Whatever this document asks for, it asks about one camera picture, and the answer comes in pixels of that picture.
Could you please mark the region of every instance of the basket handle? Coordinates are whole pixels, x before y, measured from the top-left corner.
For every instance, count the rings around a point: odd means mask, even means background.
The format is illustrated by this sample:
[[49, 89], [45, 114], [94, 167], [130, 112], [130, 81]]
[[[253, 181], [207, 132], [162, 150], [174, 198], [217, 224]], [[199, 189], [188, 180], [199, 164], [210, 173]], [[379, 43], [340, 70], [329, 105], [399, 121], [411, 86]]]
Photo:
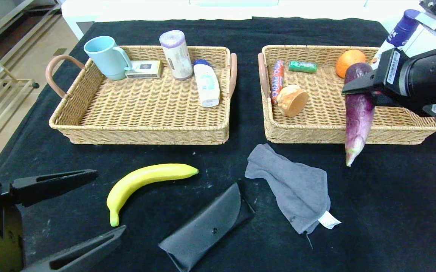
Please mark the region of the basket handle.
[[236, 53], [232, 53], [231, 54], [230, 91], [228, 93], [229, 98], [231, 98], [231, 96], [235, 92], [236, 74], [237, 74], [237, 57], [236, 57]]
[[57, 65], [58, 62], [61, 60], [71, 60], [76, 66], [78, 66], [80, 69], [84, 69], [85, 65], [83, 63], [76, 60], [74, 57], [71, 57], [69, 55], [59, 55], [54, 57], [47, 65], [47, 69], [45, 70], [45, 77], [47, 78], [48, 85], [50, 85], [51, 88], [61, 97], [64, 98], [66, 93], [55, 83], [53, 80], [53, 69], [55, 68], [55, 65]]
[[265, 55], [258, 54], [258, 71], [260, 76], [260, 85], [265, 98], [270, 98], [270, 83], [268, 82], [268, 72], [265, 68]]

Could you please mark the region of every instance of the eggplant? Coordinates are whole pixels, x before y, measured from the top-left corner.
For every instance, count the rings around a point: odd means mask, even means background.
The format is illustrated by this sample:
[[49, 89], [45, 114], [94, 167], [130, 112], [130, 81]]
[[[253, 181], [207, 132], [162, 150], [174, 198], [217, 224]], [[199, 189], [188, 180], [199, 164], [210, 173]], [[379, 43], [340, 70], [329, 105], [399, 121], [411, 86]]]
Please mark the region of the eggplant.
[[[351, 65], [344, 77], [344, 84], [372, 71], [369, 64]], [[350, 167], [361, 153], [368, 138], [374, 117], [375, 100], [370, 93], [348, 94], [346, 101], [346, 165]]]

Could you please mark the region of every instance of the gray cloth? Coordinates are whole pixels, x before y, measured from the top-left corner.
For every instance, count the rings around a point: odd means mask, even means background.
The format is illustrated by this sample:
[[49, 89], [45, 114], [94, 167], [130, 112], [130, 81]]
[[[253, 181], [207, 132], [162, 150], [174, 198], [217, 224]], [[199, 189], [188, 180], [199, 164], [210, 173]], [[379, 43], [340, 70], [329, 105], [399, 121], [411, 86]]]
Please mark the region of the gray cloth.
[[292, 227], [311, 233], [318, 219], [330, 209], [327, 173], [278, 155], [268, 145], [257, 145], [248, 157], [245, 177], [266, 179], [278, 207]]

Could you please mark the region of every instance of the bread roll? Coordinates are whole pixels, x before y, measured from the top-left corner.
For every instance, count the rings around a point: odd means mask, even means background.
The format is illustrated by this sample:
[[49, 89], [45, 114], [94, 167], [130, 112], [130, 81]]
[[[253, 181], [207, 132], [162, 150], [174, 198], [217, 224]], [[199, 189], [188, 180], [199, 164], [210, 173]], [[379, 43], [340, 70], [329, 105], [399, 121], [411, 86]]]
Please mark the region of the bread roll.
[[308, 101], [308, 93], [298, 85], [288, 85], [277, 96], [280, 111], [287, 117], [299, 114]]

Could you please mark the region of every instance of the candy wrapper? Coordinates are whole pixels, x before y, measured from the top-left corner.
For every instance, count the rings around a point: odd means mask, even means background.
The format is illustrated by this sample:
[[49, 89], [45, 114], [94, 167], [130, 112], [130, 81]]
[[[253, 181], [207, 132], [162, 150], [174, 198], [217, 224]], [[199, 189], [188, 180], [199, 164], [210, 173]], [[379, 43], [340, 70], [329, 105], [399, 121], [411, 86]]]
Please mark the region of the candy wrapper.
[[277, 60], [273, 66], [272, 77], [272, 103], [277, 103], [277, 96], [283, 88], [283, 61]]

